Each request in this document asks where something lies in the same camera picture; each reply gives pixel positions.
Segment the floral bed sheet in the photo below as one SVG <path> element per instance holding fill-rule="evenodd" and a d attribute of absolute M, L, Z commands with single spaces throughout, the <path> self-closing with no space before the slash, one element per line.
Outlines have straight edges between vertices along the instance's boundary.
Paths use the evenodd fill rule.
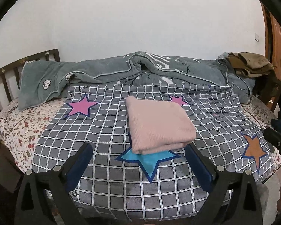
<path fill-rule="evenodd" d="M 0 112 L 0 137 L 22 172 L 32 168 L 37 143 L 64 103 L 65 99 L 51 100 L 20 112 L 14 99 Z"/>

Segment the grey checked star blanket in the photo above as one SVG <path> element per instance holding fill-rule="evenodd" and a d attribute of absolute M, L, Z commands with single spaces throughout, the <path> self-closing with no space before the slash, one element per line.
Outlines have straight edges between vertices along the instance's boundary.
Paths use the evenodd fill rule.
<path fill-rule="evenodd" d="M 84 144 L 93 152 L 72 190 L 85 216 L 165 220 L 195 215 L 207 199 L 186 161 L 192 143 L 230 172 L 266 182 L 281 155 L 261 120 L 229 86 L 72 86 L 37 143 L 32 169 L 62 165 Z"/>

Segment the brown clothes pile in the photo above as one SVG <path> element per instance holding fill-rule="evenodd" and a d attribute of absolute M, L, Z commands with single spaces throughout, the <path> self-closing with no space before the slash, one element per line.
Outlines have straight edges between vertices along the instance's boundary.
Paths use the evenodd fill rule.
<path fill-rule="evenodd" d="M 261 54 L 250 52 L 231 52 L 226 59 L 230 62 L 235 73 L 247 78 L 256 78 L 262 75 L 275 75 L 274 66 Z"/>

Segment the pink knit sweater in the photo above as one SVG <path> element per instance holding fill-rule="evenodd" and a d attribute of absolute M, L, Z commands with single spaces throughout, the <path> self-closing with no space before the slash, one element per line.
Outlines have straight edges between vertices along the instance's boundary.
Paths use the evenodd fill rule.
<path fill-rule="evenodd" d="M 126 98 L 131 149 L 149 155 L 184 148 L 196 138 L 186 110 L 174 101 Z"/>

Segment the grey-green quilted duvet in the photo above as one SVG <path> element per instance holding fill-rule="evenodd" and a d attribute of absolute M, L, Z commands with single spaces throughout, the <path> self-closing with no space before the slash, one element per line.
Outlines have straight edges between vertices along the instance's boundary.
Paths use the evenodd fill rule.
<path fill-rule="evenodd" d="M 255 80 L 236 74 L 224 53 L 215 60 L 164 56 L 138 51 L 79 62 L 34 60 L 22 69 L 18 110 L 66 97 L 69 85 L 185 84 L 231 86 L 241 103 L 250 99 Z"/>

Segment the white wall switch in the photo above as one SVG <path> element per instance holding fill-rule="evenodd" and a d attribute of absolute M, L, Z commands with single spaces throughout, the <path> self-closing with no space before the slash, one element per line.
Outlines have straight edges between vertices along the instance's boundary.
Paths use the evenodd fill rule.
<path fill-rule="evenodd" d="M 254 39 L 255 39 L 256 42 L 259 42 L 259 35 L 255 34 Z"/>

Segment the dark wooden headboard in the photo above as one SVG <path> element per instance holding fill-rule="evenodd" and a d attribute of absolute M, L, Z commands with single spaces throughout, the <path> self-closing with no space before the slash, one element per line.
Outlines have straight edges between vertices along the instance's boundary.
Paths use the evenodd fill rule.
<path fill-rule="evenodd" d="M 0 68 L 0 112 L 8 103 L 17 97 L 20 89 L 22 69 L 25 62 L 29 60 L 54 60 L 59 62 L 59 50 L 57 48 L 45 50 L 16 60 Z"/>

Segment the wooden door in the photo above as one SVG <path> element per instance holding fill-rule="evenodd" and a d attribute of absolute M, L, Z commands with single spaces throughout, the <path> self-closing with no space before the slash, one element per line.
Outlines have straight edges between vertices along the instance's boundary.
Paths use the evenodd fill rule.
<path fill-rule="evenodd" d="M 276 76 L 281 80 L 281 26 L 264 4 L 261 8 L 265 23 L 265 57 L 273 64 Z"/>

